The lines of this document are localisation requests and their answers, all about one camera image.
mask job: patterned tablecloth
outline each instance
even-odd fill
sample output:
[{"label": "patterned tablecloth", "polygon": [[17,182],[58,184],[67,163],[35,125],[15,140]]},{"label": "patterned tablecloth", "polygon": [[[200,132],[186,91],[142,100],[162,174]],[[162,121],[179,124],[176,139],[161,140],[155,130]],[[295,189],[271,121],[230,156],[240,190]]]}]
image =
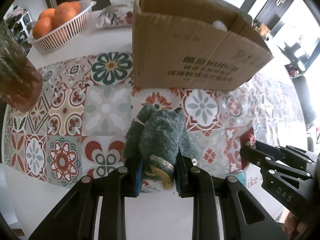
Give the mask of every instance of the patterned tablecloth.
[{"label": "patterned tablecloth", "polygon": [[[241,169],[239,131],[249,122],[257,140],[270,145],[294,144],[305,134],[293,85],[259,73],[233,92],[139,89],[132,82],[131,54],[120,52],[65,60],[40,72],[44,86],[33,109],[23,114],[9,107],[4,157],[26,176],[61,187],[122,166],[126,132],[146,104],[181,106],[198,166],[222,178]],[[161,189],[143,182],[143,192]]]}]

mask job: stuffed animal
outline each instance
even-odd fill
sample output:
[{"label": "stuffed animal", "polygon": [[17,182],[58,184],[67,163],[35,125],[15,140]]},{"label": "stuffed animal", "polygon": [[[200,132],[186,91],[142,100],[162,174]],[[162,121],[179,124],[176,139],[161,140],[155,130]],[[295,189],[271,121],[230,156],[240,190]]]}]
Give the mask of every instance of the stuffed animal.
[{"label": "stuffed animal", "polygon": [[165,189],[173,185],[179,148],[184,156],[194,158],[197,155],[181,108],[168,111],[144,106],[132,121],[126,139],[124,158],[141,155],[147,178],[160,180]]}]

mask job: cardboard box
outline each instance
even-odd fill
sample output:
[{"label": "cardboard box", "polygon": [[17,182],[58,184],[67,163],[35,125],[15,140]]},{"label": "cardboard box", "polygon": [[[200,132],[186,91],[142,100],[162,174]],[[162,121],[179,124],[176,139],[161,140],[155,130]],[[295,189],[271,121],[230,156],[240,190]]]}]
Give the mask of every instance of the cardboard box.
[{"label": "cardboard box", "polygon": [[231,91],[273,58],[242,17],[208,0],[135,0],[132,42],[140,88]]}]

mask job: white fluffy object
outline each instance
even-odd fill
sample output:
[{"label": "white fluffy object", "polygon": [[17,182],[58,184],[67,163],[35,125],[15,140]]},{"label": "white fluffy object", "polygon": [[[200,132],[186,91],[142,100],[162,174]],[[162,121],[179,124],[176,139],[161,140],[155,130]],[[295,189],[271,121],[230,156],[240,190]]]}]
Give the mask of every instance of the white fluffy object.
[{"label": "white fluffy object", "polygon": [[212,23],[212,26],[215,27],[217,30],[222,30],[224,32],[228,31],[228,28],[225,26],[225,24],[222,21],[214,21]]}]

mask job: orange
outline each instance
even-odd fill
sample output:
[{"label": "orange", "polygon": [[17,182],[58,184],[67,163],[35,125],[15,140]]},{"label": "orange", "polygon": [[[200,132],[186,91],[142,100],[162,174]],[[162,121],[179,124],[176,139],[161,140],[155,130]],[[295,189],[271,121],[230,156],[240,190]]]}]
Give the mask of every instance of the orange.
[{"label": "orange", "polygon": [[74,7],[77,11],[77,14],[79,14],[81,12],[81,4],[78,1],[74,1],[74,2],[63,2],[61,4],[58,5],[58,8],[70,8],[70,6]]},{"label": "orange", "polygon": [[81,13],[81,3],[79,3],[78,1],[74,1],[71,3],[74,6],[74,8],[76,9],[77,14]]},{"label": "orange", "polygon": [[54,28],[58,28],[62,24],[68,22],[77,15],[76,9],[71,5],[57,7],[54,12],[52,24]]},{"label": "orange", "polygon": [[61,44],[64,44],[69,40],[68,37],[68,30],[66,27],[63,27],[62,29],[58,30],[58,40],[60,41]]},{"label": "orange", "polygon": [[54,11],[55,11],[54,8],[49,8],[49,9],[44,10],[42,13],[40,13],[40,15],[39,15],[39,17],[38,17],[38,20],[40,20],[40,19],[43,18],[43,17],[53,18],[53,16],[54,16]]},{"label": "orange", "polygon": [[50,17],[42,17],[33,26],[32,35],[37,40],[52,31],[52,19]]}]

